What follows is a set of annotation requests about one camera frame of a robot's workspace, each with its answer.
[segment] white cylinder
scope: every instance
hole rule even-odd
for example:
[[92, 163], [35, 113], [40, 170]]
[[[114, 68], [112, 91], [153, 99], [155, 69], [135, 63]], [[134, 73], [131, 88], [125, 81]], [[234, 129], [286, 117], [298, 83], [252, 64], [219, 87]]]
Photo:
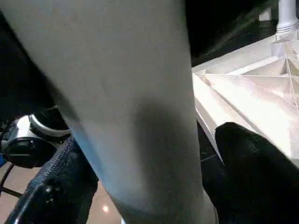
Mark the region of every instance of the white cylinder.
[[297, 29], [296, 0], [279, 0], [277, 32], [287, 33]]
[[184, 1], [1, 0], [0, 8], [125, 222], [214, 224]]

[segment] tile floor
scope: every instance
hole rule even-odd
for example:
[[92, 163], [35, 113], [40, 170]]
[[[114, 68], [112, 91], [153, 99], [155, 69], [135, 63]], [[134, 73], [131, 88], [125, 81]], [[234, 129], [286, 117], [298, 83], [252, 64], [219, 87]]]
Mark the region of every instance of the tile floor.
[[[0, 178], [4, 175], [9, 163], [0, 168]], [[24, 169], [14, 167], [9, 174], [5, 187], [17, 192], [24, 192], [28, 182], [37, 174], [38, 168]], [[9, 213], [13, 210], [18, 199], [6, 193], [1, 194], [0, 198], [0, 223], [4, 223]], [[93, 197], [93, 203], [89, 211], [87, 224], [121, 224], [121, 217], [114, 207], [104, 187], [99, 182], [98, 191]]]

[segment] white plastic structure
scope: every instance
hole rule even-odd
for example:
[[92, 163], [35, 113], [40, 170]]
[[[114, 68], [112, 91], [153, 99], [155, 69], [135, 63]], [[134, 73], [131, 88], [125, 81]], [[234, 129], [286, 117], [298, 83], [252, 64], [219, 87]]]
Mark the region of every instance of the white plastic structure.
[[183, 1], [0, 8], [126, 224], [217, 222], [202, 187]]
[[215, 128], [235, 122], [266, 137], [299, 167], [298, 32], [281, 38], [269, 37], [195, 68], [195, 103], [216, 149]]

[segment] black fabric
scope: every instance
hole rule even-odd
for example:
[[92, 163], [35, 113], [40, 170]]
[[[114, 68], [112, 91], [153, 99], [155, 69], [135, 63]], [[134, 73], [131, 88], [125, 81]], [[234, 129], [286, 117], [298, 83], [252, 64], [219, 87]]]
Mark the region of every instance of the black fabric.
[[235, 33], [276, 3], [277, 0], [185, 0], [193, 61], [225, 46]]
[[0, 118], [52, 107], [42, 78], [0, 12]]
[[222, 184], [232, 186], [228, 194], [234, 190], [229, 200], [219, 198], [211, 188], [207, 190], [216, 206], [222, 203], [217, 209], [236, 203], [235, 210], [227, 205], [236, 224], [299, 223], [298, 168], [266, 138], [238, 124], [221, 125], [215, 138], [225, 165]]
[[[23, 220], [20, 223], [31, 223], [28, 219], [34, 218], [33, 224], [85, 224], [93, 195], [97, 190], [97, 183], [98, 178], [81, 149], [75, 139], [70, 137], [28, 184], [24, 195], [5, 223], [18, 223], [16, 220], [22, 214]], [[44, 198], [39, 191], [43, 190], [43, 186], [48, 185], [59, 188], [50, 214], [49, 210], [43, 208], [43, 206], [48, 208], [44, 202], [32, 202]], [[34, 198], [32, 195], [35, 193], [40, 196]], [[22, 210], [27, 210], [32, 215], [26, 216]]]

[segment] gloved hand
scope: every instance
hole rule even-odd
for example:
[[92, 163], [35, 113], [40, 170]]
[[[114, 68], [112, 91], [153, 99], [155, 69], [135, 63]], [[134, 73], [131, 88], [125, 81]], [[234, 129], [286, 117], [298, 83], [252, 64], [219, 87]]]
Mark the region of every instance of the gloved hand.
[[266, 138], [236, 123], [219, 126], [215, 138], [231, 195], [211, 196], [220, 216], [236, 224], [298, 224], [298, 168]]
[[98, 178], [73, 137], [28, 184], [5, 224], [85, 224]]

